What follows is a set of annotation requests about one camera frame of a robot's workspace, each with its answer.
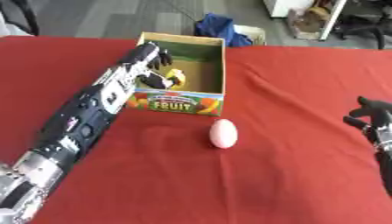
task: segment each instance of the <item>blue cloth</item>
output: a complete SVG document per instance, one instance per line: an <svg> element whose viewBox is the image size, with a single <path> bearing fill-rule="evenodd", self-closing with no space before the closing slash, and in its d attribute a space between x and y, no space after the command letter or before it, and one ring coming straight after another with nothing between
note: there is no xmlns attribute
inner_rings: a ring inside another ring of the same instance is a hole
<svg viewBox="0 0 392 224"><path fill-rule="evenodd" d="M195 25L195 36L221 38L226 40L226 46L251 46L252 40L235 32L232 18L208 13Z"/></svg>

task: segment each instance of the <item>fruit box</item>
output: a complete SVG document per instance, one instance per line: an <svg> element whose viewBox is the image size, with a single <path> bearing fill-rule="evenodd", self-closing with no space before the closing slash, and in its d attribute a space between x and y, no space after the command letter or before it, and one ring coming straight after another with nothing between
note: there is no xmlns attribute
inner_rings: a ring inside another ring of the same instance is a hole
<svg viewBox="0 0 392 224"><path fill-rule="evenodd" d="M183 71L185 85L155 89L141 82L128 100L137 109L220 116L225 95L225 43L222 38L200 38L143 32L138 44L153 41L169 50L171 66L161 66L162 75L173 68Z"/></svg>

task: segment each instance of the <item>floor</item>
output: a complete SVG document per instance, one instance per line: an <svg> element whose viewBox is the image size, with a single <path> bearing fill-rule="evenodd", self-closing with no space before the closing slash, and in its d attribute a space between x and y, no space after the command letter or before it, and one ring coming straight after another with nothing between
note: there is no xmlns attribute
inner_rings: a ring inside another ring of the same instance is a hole
<svg viewBox="0 0 392 224"><path fill-rule="evenodd" d="M375 48L371 37L327 41L294 39L283 19L271 19L263 0L30 0L42 35L134 39L141 32L193 34L194 21L208 12L238 25L262 27L270 46Z"/></svg>

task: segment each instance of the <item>cable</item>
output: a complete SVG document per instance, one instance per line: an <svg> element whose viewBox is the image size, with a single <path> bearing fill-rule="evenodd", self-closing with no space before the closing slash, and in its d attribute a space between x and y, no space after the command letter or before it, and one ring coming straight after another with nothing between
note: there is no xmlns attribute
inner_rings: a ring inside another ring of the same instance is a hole
<svg viewBox="0 0 392 224"><path fill-rule="evenodd" d="M190 18L193 22L197 22L196 19L194 19L194 17L192 17L191 15L189 15L189 13L187 13L185 10L180 9L177 5L175 5L172 1L170 0L162 0L164 2L166 2L167 4L169 4L174 10L178 11L179 13L181 13L182 15Z"/></svg>

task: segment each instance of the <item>robotic hand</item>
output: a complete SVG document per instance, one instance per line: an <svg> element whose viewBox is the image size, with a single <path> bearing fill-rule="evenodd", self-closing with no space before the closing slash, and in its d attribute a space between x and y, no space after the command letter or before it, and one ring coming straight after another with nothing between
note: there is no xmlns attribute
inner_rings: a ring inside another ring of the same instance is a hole
<svg viewBox="0 0 392 224"><path fill-rule="evenodd" d="M376 148L375 158L380 164L382 181L392 196L392 104L358 98L360 108L350 111L343 121L361 130ZM370 116L370 124L357 118Z"/></svg>
<svg viewBox="0 0 392 224"><path fill-rule="evenodd" d="M166 50L154 43L127 53L92 86L67 101L44 125L33 146L12 166L0 164L0 223L30 221L47 196L88 154L134 94L141 79L153 88L179 84L149 69L172 63Z"/></svg>

